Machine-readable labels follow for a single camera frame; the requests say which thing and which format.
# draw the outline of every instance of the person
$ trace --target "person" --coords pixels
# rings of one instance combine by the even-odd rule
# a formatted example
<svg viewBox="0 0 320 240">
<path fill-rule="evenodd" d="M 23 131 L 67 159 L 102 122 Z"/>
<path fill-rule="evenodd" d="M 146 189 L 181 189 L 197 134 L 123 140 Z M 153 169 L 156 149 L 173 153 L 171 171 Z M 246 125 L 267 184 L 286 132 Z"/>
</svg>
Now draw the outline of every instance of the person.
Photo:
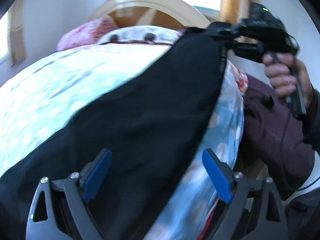
<svg viewBox="0 0 320 240">
<path fill-rule="evenodd" d="M 272 88 L 279 100 L 291 95 L 296 90 L 297 80 L 290 74 L 295 68 L 301 84 L 307 115 L 302 118 L 304 142 L 311 144 L 316 152 L 320 152 L 320 93 L 314 89 L 305 64 L 291 54 L 277 54 L 282 64 L 275 64 L 271 55 L 263 56 L 265 74 L 270 79 Z M 320 239 L 320 188 L 300 195 L 285 208 L 289 239 Z"/>
<path fill-rule="evenodd" d="M 266 66 L 265 74 L 281 101 L 296 90 L 297 80 L 289 70 L 295 67 L 307 110 L 307 115 L 302 118 L 304 141 L 310 143 L 315 151 L 320 152 L 320 111 L 318 111 L 320 93 L 313 88 L 307 68 L 302 61 L 291 54 L 278 53 L 277 56 L 282 64 L 275 64 L 269 54 L 263 56 L 262 61 Z"/>
</svg>

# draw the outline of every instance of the white wall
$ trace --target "white wall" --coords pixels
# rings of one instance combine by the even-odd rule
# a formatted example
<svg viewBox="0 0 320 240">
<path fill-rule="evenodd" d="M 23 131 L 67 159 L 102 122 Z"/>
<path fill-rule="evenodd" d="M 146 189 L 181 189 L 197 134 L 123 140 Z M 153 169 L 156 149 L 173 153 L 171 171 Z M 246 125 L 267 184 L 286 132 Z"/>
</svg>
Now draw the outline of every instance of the white wall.
<svg viewBox="0 0 320 240">
<path fill-rule="evenodd" d="M 60 37 L 87 21 L 105 0 L 25 0 L 23 11 L 27 58 L 10 67 L 0 63 L 0 86 L 37 60 L 54 53 Z"/>
<path fill-rule="evenodd" d="M 298 0 L 260 0 L 272 14 L 284 22 L 289 34 L 295 37 L 300 45 L 298 58 L 308 69 L 313 86 L 320 90 L 320 35 L 311 18 Z M 242 58 L 230 57 L 231 61 L 248 74 L 251 74 L 269 84 L 264 75 L 264 65 Z"/>
</svg>

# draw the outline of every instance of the bed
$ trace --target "bed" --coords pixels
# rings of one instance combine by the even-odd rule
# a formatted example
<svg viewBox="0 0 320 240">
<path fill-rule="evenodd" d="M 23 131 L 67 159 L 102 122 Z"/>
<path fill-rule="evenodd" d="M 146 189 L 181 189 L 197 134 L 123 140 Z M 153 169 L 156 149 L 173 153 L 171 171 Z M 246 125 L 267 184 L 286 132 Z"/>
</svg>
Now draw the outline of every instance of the bed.
<svg viewBox="0 0 320 240">
<path fill-rule="evenodd" d="M 182 0 L 108 0 L 95 10 L 90 20 L 105 15 L 111 16 L 119 28 L 152 25 L 182 30 L 188 26 L 206 28 L 210 24 L 198 10 Z M 0 110 L 0 152 L 3 153 L 0 177 L 62 129 L 79 109 L 142 73 L 170 47 L 170 42 L 161 45 L 100 42 L 56 52 L 9 80 L 0 88 L 3 105 Z M 231 69 L 226 72 L 219 106 L 212 113 L 198 153 L 182 179 L 182 186 L 176 190 L 178 194 L 170 200 L 167 211 L 158 218 L 146 239 L 157 239 L 155 234 L 159 232 L 170 231 L 172 237 L 181 235 L 181 230 L 196 238 L 204 228 L 216 203 L 215 190 L 201 161 L 204 149 L 215 149 L 224 162 L 235 166 L 244 118 L 243 100 L 240 91 L 235 89 L 237 84 Z M 223 142 L 212 140 L 217 130 L 220 132 L 220 125 L 224 125 L 219 120 L 232 126 L 230 131 L 222 131 L 226 135 Z M 187 210 L 185 205 L 180 206 L 184 204 L 181 196 L 188 202 L 186 190 L 192 193 L 195 188 L 205 194 L 190 199 L 192 203 L 188 208 L 197 209 L 191 212 L 195 216 L 192 221 L 197 224 L 188 227 L 175 210 Z M 166 224 L 168 216 L 174 217 L 174 223 Z"/>
</svg>

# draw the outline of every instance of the headboard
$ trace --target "headboard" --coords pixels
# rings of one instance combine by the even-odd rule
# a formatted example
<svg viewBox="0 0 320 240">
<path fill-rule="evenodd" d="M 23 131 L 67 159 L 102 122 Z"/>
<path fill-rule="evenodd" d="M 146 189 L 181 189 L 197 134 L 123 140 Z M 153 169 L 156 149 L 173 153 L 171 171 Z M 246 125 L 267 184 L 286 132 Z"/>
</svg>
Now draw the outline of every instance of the headboard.
<svg viewBox="0 0 320 240">
<path fill-rule="evenodd" d="M 210 22 L 196 8 L 182 0 L 108 0 L 91 19 L 110 15 L 119 28 L 155 25 L 173 30 L 188 26 L 206 28 Z"/>
</svg>

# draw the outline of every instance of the cable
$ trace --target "cable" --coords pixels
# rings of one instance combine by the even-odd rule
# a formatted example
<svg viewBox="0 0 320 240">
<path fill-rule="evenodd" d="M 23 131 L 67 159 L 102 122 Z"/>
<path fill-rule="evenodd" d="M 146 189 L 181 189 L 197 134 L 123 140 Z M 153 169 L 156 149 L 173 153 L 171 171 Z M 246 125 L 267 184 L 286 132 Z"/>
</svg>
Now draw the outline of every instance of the cable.
<svg viewBox="0 0 320 240">
<path fill-rule="evenodd" d="M 291 48 L 293 48 L 292 40 L 291 40 L 290 38 L 293 38 L 294 40 L 295 40 L 295 38 L 292 37 L 291 35 L 288 35 L 288 38 L 289 38 L 289 40 L 290 40 L 290 46 L 291 46 Z M 296 68 L 296 57 L 293 58 L 293 66 L 292 66 L 292 67 L 293 67 L 293 68 Z M 291 109 L 289 109 L 288 118 L 287 118 L 287 121 L 286 121 L 286 124 L 285 124 L 285 127 L 284 127 L 284 132 L 283 132 L 283 134 L 282 134 L 281 142 L 280 142 L 280 163 L 281 163 L 280 166 L 281 166 L 282 179 L 283 179 L 283 181 L 284 181 L 284 184 L 285 184 L 286 188 L 287 188 L 289 191 L 297 192 L 297 191 L 305 190 L 305 189 L 311 187 L 312 185 L 314 185 L 314 184 L 320 179 L 320 176 L 319 176 L 314 182 L 312 182 L 311 184 L 309 184 L 308 186 L 305 186 L 305 187 L 303 187 L 303 188 L 297 188 L 297 189 L 292 188 L 292 187 L 290 187 L 290 185 L 289 185 L 288 182 L 287 182 L 287 179 L 286 179 L 286 177 L 285 177 L 285 172 L 284 172 L 284 165 L 283 165 L 284 161 L 283 161 L 282 148 L 283 148 L 283 143 L 284 143 L 284 136 L 285 136 L 285 134 L 286 134 L 286 132 L 287 132 L 287 129 L 288 129 L 288 125 L 289 125 L 291 113 L 292 113 L 292 105 L 291 105 Z"/>
</svg>

